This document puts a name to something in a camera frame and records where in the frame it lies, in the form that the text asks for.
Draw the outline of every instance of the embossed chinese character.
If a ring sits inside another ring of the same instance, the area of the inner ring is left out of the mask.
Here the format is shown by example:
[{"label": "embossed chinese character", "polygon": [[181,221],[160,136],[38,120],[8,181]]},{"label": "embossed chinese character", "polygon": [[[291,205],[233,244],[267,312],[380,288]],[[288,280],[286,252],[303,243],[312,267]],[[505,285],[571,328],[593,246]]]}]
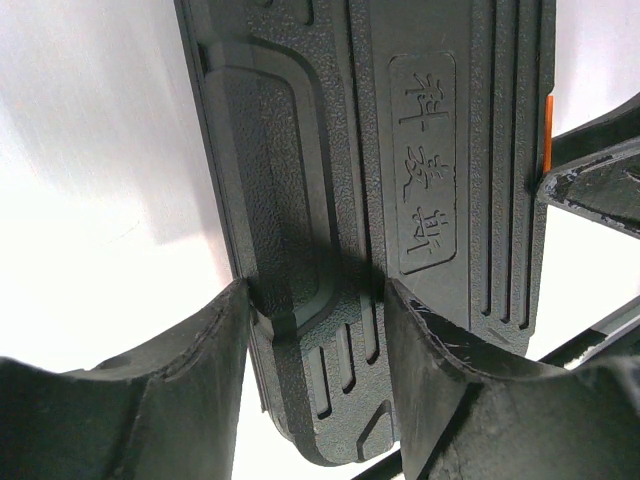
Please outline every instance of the embossed chinese character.
[{"label": "embossed chinese character", "polygon": [[409,117],[401,118],[400,125],[406,123],[419,122],[424,132],[428,127],[429,120],[437,118],[449,118],[449,112],[442,110],[442,101],[444,100],[444,90],[440,85],[440,80],[434,82],[433,75],[428,74],[426,78],[421,77],[417,73],[413,74],[420,88],[411,88],[404,91],[407,97],[415,98],[420,113]]},{"label": "embossed chinese character", "polygon": [[440,155],[427,158],[423,147],[418,147],[418,155],[411,147],[407,147],[407,159],[404,161],[404,166],[409,174],[409,180],[402,189],[404,203],[407,203],[411,197],[414,182],[420,183],[422,188],[428,190],[435,179],[442,180],[449,172],[449,165],[442,162]]},{"label": "embossed chinese character", "polygon": [[447,214],[440,210],[434,210],[433,215],[425,216],[422,207],[418,207],[416,213],[411,218],[417,224],[413,238],[419,242],[418,245],[407,249],[407,254],[419,249],[426,248],[429,254],[435,249],[441,248],[442,226],[449,225]]}]

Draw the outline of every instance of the white background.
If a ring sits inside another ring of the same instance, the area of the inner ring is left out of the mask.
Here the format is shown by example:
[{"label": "white background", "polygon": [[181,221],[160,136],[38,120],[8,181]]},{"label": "white background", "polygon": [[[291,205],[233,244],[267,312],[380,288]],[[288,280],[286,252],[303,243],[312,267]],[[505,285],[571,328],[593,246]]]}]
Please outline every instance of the white background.
[{"label": "white background", "polygon": [[[640,91],[640,2],[558,0],[555,134]],[[0,3],[0,355],[91,368],[230,280],[170,0]],[[640,293],[640,242],[550,209],[539,358]],[[260,413],[248,365],[234,479],[351,478]]]}]

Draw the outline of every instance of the black plastic case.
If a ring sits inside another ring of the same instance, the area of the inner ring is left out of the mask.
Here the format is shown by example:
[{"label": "black plastic case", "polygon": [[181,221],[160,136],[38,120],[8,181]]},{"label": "black plastic case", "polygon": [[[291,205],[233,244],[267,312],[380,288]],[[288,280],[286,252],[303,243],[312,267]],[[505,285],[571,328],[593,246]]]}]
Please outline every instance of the black plastic case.
[{"label": "black plastic case", "polygon": [[524,354],[554,0],[177,0],[263,407],[310,461],[391,448],[384,277]]}]

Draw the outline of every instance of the orange object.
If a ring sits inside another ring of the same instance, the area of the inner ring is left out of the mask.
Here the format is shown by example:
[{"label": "orange object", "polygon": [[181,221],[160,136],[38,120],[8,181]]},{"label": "orange object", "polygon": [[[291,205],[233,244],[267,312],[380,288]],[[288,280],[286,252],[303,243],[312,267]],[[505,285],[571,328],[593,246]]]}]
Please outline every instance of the orange object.
[{"label": "orange object", "polygon": [[553,126],[553,95],[547,97],[547,110],[544,125],[544,161],[542,173],[551,170],[551,127]]}]

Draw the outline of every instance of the orange strip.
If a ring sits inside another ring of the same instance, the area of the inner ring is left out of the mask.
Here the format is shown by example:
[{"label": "orange strip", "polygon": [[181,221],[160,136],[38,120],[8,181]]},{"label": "orange strip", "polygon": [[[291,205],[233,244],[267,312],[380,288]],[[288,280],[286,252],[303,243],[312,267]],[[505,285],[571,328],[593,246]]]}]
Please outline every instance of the orange strip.
[{"label": "orange strip", "polygon": [[542,173],[551,170],[551,127],[553,126],[553,95],[547,97],[547,111],[544,125],[544,161]]}]

